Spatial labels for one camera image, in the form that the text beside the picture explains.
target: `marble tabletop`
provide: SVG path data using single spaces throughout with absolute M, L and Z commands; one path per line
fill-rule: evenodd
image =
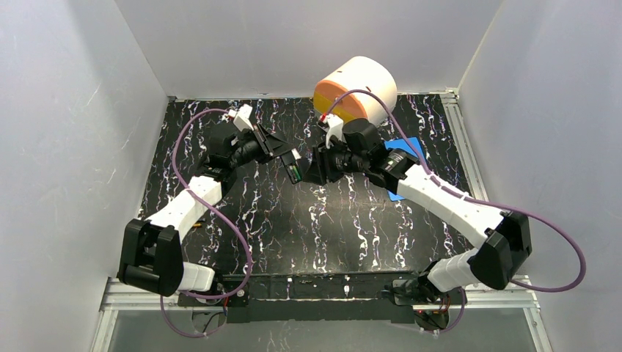
M 172 149 L 184 124 L 207 108 L 227 109 L 247 103 L 252 122 L 278 129 L 310 157 L 322 140 L 310 98 L 261 100 L 185 100 L 168 105 L 139 216 L 162 209 L 182 191 L 171 167 Z M 438 95 L 401 95 L 394 114 L 409 137 L 420 139 L 430 168 L 468 190 Z M 180 147 L 180 171 L 189 179 L 206 151 L 211 127 L 223 123 L 205 116 L 189 129 Z M 388 120 L 379 128 L 385 140 L 399 139 Z M 435 215 L 408 200 L 392 202 L 387 191 L 363 175 L 346 175 L 326 186 L 291 185 L 280 163 L 250 163 L 217 208 L 246 234 L 254 274 L 345 273 L 421 270 L 430 261 L 461 253 L 469 244 Z M 182 243 L 185 260 L 223 274 L 242 274 L 244 251 L 233 231 L 211 213 L 203 227 L 192 229 Z

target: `white arm segment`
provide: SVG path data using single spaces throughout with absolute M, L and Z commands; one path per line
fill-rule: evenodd
M 211 177 L 199 176 L 190 179 L 190 189 L 209 204 L 216 204 L 222 199 L 220 182 Z M 207 211 L 207 208 L 196 201 L 187 190 L 183 190 L 166 207 L 150 216 L 147 220 L 161 227 L 173 226 L 179 232 L 179 240 L 188 234 L 192 225 Z M 183 278 L 178 290 L 197 290 L 205 292 L 210 289 L 214 278 L 214 270 L 202 265 L 183 264 Z
M 437 179 L 443 186 L 463 193 L 440 177 Z M 500 210 L 468 203 L 448 194 L 435 185 L 419 165 L 413 165 L 406 171 L 406 179 L 398 183 L 398 194 L 431 211 L 458 230 L 475 247 L 463 254 L 440 260 L 430 270 L 428 280 L 441 292 L 478 283 L 479 280 L 471 272 L 467 260 L 486 242 L 488 238 L 484 233 L 486 229 L 495 229 L 503 220 Z

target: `metal frame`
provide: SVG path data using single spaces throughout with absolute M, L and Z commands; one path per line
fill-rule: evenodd
M 440 95 L 471 194 L 475 198 L 487 200 L 488 195 L 467 137 L 456 94 L 452 90 L 420 94 Z M 515 279 L 524 283 L 530 283 L 527 276 L 515 276 Z M 537 352 L 552 351 L 540 317 L 540 304 L 532 290 L 527 290 L 515 284 L 510 284 L 503 291 L 492 290 L 484 285 L 470 285 L 466 287 L 466 296 L 469 301 L 465 307 L 466 309 L 522 308 Z M 177 294 L 164 298 L 167 310 L 201 312 L 221 310 L 220 307 L 179 307 L 177 302 Z M 450 308 L 455 310 L 460 309 L 460 306 L 452 305 Z M 429 309 L 429 306 L 415 305 L 413 309 Z M 124 285 L 118 279 L 109 279 L 100 307 L 100 320 L 91 351 L 99 352 L 109 349 L 117 322 L 117 315 L 120 310 L 160 310 L 160 296 Z

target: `blue object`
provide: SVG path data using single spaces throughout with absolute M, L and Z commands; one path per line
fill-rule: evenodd
M 419 139 L 417 139 L 416 137 L 411 137 L 409 138 L 409 141 L 412 143 L 412 145 L 414 145 L 414 147 L 417 148 L 417 150 L 421 153 L 421 155 L 423 155 L 423 150 L 421 150 L 421 145 L 419 145 Z M 396 139 L 395 141 L 385 142 L 384 146 L 387 148 L 393 148 L 393 149 L 404 149 L 408 154 L 413 155 L 414 157 L 417 157 L 417 155 L 412 151 L 412 149 L 410 149 L 406 141 L 404 141 L 403 139 Z M 387 191 L 387 192 L 389 193 L 389 198 L 391 199 L 392 202 L 396 202 L 398 200 L 404 199 L 404 197 L 398 196 L 397 194 L 393 194 L 390 191 Z

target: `black marble surface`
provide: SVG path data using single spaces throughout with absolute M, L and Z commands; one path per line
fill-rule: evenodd
M 171 167 L 173 145 L 182 126 L 198 111 L 248 103 L 252 122 L 279 129 L 298 151 L 323 137 L 310 98 L 171 102 L 142 200 L 140 216 L 162 209 L 182 191 Z M 420 139 L 433 171 L 458 188 L 467 180 L 453 144 L 438 95 L 401 95 L 394 114 L 409 136 Z M 187 180 L 206 151 L 211 127 L 223 123 L 217 114 L 195 122 L 180 147 L 180 170 Z M 385 140 L 400 138 L 388 120 L 379 128 Z M 217 205 L 247 235 L 255 262 L 253 273 L 304 274 L 420 270 L 430 261 L 468 248 L 465 239 L 419 205 L 391 202 L 384 189 L 362 175 L 346 176 L 327 186 L 292 186 L 280 163 L 247 164 L 238 183 Z M 233 231 L 213 214 L 203 228 L 193 229 L 182 243 L 183 255 L 217 271 L 242 274 L 244 251 Z

